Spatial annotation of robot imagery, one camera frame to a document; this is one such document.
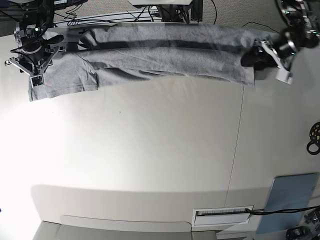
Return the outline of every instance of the black wire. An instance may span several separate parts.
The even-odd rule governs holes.
[[[150,22],[150,20],[149,20],[149,16],[143,16],[143,17],[139,17],[139,21],[140,22]],[[113,19],[113,21],[118,21],[118,20],[126,20],[126,19],[132,19],[132,18],[118,18],[118,19]],[[57,24],[59,25],[59,24],[63,24],[63,23],[67,23],[68,21],[60,21],[60,22],[58,22]],[[80,23],[80,21],[79,22],[77,22],[77,24],[76,25],[82,25],[82,24],[93,24],[93,23],[101,23],[101,21],[100,20],[95,20],[95,19],[91,19],[91,18],[89,18],[86,22],[84,22],[84,23]]]
[[[146,8],[147,8],[147,7],[145,6],[144,9],[142,10],[142,12],[140,12],[140,14],[138,15],[138,17],[137,17],[138,20],[139,20],[140,16],[145,12]]]
[[[137,18],[135,15],[133,15],[131,12],[126,11],[128,14],[130,14],[132,17],[134,17],[138,22],[139,22],[139,18]]]
[[[71,17],[66,17],[66,16],[63,16],[59,13],[54,13],[55,15],[58,15],[60,17],[63,17],[63,18],[66,18],[66,19],[70,19],[70,20],[74,20],[76,22],[87,22],[87,21],[98,21],[98,22],[104,22],[104,23],[114,23],[113,21],[110,21],[110,20],[103,20],[103,19],[92,19],[92,18],[86,18],[86,19],[74,19],[74,18],[71,18]]]
[[[66,15],[66,18],[76,19],[76,18],[77,18],[76,11],[77,11],[79,8],[81,8],[82,5],[83,5],[83,4],[77,5],[77,6],[75,6],[74,8],[66,11],[66,12],[65,12],[65,14],[67,14],[67,15]],[[75,24],[76,24],[75,21],[69,21],[69,22],[67,23],[67,26],[75,25]]]
[[[217,7],[216,7],[216,4],[215,4],[214,0],[211,0],[211,2],[213,3],[214,9],[215,9],[215,19],[214,19],[214,23],[213,24],[216,24],[218,11],[217,11]]]
[[[11,16],[11,15],[9,15],[8,13],[6,13],[6,12],[4,12],[4,11],[2,11],[2,10],[0,10],[0,13],[3,13],[4,15],[7,15],[9,18],[15,20],[16,22],[20,22],[19,19],[15,18],[15,17],[13,17],[13,16]]]
[[[318,208],[320,208],[320,205],[305,207],[305,208],[281,209],[277,211],[251,211],[250,209],[246,208],[245,211],[247,213],[250,213],[251,215],[265,216],[265,215],[271,215],[271,214],[295,214],[295,213],[300,213],[300,212],[304,212],[312,209],[318,209]]]
[[[20,54],[20,55],[23,55],[25,58],[29,59],[31,64],[33,65],[33,70],[34,70],[34,73],[35,74],[38,74],[38,70],[37,70],[37,67],[36,67],[36,64],[35,62],[25,53],[23,52],[20,52],[20,51],[12,51],[11,53],[14,53],[14,54]]]
[[[273,28],[269,27],[268,25],[264,25],[264,24],[261,24],[261,23],[257,23],[257,22],[254,22],[254,21],[250,21],[250,22],[247,22],[245,25],[242,26],[242,28],[248,24],[258,24],[258,25],[261,25],[261,26],[264,26],[264,27],[267,27],[269,29],[271,29],[272,31],[276,32],[276,33],[279,33],[278,31],[274,30]]]
[[[150,8],[151,8],[151,6],[148,7],[148,13],[149,13],[149,15],[150,15],[150,17],[151,17],[152,22],[154,22],[155,20],[154,20],[154,18],[153,18],[152,15],[151,15]]]

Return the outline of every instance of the clothing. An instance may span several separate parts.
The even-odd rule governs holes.
[[[81,35],[79,28],[64,33],[67,51],[53,58],[53,65],[43,75],[44,85],[29,87],[30,101],[163,76],[253,85],[254,70],[242,67],[241,57],[255,40],[272,34],[210,24],[82,28]]]

